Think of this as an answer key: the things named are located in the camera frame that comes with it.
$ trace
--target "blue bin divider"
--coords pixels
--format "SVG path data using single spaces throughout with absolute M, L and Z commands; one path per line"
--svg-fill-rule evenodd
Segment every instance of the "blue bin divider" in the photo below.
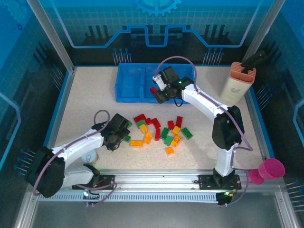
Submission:
M 157 103 L 151 87 L 158 89 L 152 77 L 157 63 L 120 63 L 115 83 L 116 102 L 123 103 Z M 172 66 L 180 78 L 194 80 L 194 71 L 190 64 L 163 64 L 160 70 Z

